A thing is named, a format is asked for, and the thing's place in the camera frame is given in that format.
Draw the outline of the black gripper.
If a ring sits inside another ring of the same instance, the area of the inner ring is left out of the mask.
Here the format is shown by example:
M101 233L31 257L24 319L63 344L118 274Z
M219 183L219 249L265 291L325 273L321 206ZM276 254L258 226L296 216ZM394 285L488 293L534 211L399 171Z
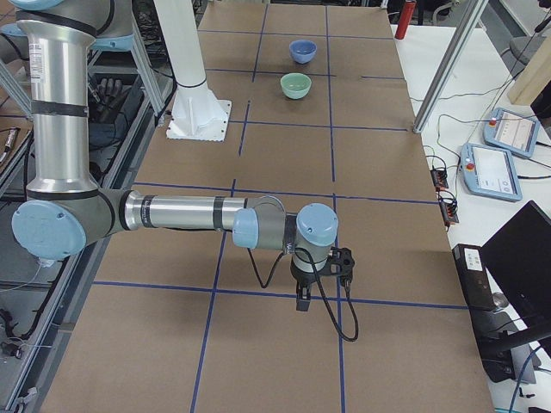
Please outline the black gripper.
M290 270L291 275L296 281L296 310L308 311L311 303L311 290L312 284L317 282L317 276L312 271L312 266L307 265L308 271L301 269L291 261Z

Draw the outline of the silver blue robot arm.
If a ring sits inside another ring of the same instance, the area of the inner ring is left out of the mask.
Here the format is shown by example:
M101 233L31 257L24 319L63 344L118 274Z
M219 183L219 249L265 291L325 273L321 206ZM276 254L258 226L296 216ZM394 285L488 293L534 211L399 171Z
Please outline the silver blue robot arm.
M128 1L19 1L28 38L35 177L11 225L16 241L42 259L62 260L121 231L223 231L238 247L291 255L297 309L324 276L344 277L350 259L335 245L337 215L313 203L288 213L275 197L142 195L105 189L89 171L87 55L98 40L133 35Z

